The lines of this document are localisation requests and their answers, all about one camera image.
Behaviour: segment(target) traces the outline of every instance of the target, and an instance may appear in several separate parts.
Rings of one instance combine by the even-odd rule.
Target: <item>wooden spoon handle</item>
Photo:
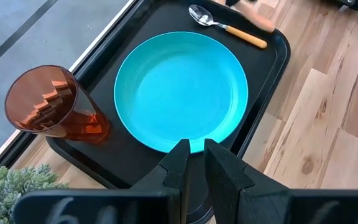
[[[240,0],[234,5],[234,7],[239,12],[241,12],[241,14],[246,19],[248,19],[251,23],[253,23],[253,25],[257,26],[259,29],[262,29],[270,33],[274,31],[273,22],[261,15],[258,15],[253,9],[247,6],[244,1]]]
[[[266,41],[259,39],[258,37],[254,37],[253,35],[247,34],[246,32],[243,32],[234,27],[227,26],[226,31],[240,37],[243,40],[250,42],[251,44],[254,44],[257,47],[260,47],[261,49],[265,49],[267,47]]]

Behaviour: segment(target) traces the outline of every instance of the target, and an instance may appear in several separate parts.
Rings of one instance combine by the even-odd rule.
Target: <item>floor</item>
[[[4,114],[12,82],[38,65],[70,67],[127,0],[0,0],[0,46],[50,2],[53,6],[0,57],[0,146],[15,130]]]
[[[358,189],[358,12],[319,0],[251,6],[286,35],[292,56],[243,160],[291,188]],[[71,187],[102,187],[42,137],[15,168],[43,163]]]

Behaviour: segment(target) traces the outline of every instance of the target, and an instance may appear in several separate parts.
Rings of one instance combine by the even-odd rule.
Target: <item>spoon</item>
[[[236,29],[234,27],[214,22],[214,19],[210,12],[208,12],[206,9],[204,9],[201,6],[197,5],[191,5],[189,7],[189,13],[190,16],[199,24],[203,26],[210,26],[210,25],[217,25],[220,28],[225,29],[229,33],[236,35],[240,37],[243,40],[246,40],[250,42],[251,44],[254,44],[257,47],[260,47],[261,49],[265,49],[267,47],[266,41],[259,39],[258,37],[254,37],[253,35],[247,34],[239,29]]]

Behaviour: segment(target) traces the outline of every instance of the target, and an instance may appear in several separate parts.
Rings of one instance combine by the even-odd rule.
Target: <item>black tray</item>
[[[267,41],[265,50],[218,27],[202,27],[188,14],[190,4],[209,10],[224,22]],[[150,172],[164,156],[138,142],[122,125],[113,102],[117,71],[125,57],[143,41],[166,32],[192,31],[224,44],[238,58],[247,76],[249,100],[236,130],[221,144],[242,157],[290,58],[290,46],[281,32],[258,30],[239,13],[209,0],[138,0],[98,45],[76,73],[112,123],[109,139],[97,147],[82,142],[48,138],[59,155],[107,188],[129,188]],[[190,201],[188,223],[204,223],[212,216],[204,177],[203,153],[189,161]]]

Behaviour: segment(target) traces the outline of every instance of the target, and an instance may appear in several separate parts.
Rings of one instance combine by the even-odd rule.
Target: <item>cup rim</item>
[[[62,70],[68,72],[74,79],[74,82],[77,82],[74,74],[72,74],[69,70],[67,70],[66,68],[64,68],[63,66],[59,66],[59,65],[39,65],[37,67],[34,67],[34,68],[31,68],[31,69],[28,69],[27,71],[25,71],[24,73],[22,73],[21,75],[19,75],[19,77],[17,77],[12,85],[9,87],[7,93],[6,93],[6,96],[5,96],[5,101],[4,101],[4,111],[5,111],[5,117],[7,118],[7,120],[10,122],[11,125],[13,125],[16,129],[18,130],[21,130],[21,131],[25,131],[25,132],[28,132],[28,133],[34,133],[34,134],[38,134],[38,133],[44,133],[48,130],[51,130],[55,127],[57,127],[58,125],[60,125],[60,123],[70,114],[71,111],[73,111],[74,109],[74,106],[75,106],[75,103],[77,102],[77,99],[78,99],[78,85],[75,85],[75,98],[74,98],[74,101],[73,101],[73,104],[69,110],[69,112],[56,124],[52,125],[51,127],[48,127],[42,131],[33,131],[33,130],[28,130],[28,129],[24,129],[24,128],[20,128],[18,127],[14,122],[11,121],[11,119],[9,118],[8,116],[8,112],[7,112],[7,106],[6,106],[6,102],[7,102],[7,99],[8,99],[8,96],[9,94],[11,93],[11,90],[12,90],[12,87],[25,75],[27,74],[28,72],[31,72],[35,69],[38,69],[38,68],[42,68],[42,67],[55,67],[55,68],[61,68]]]

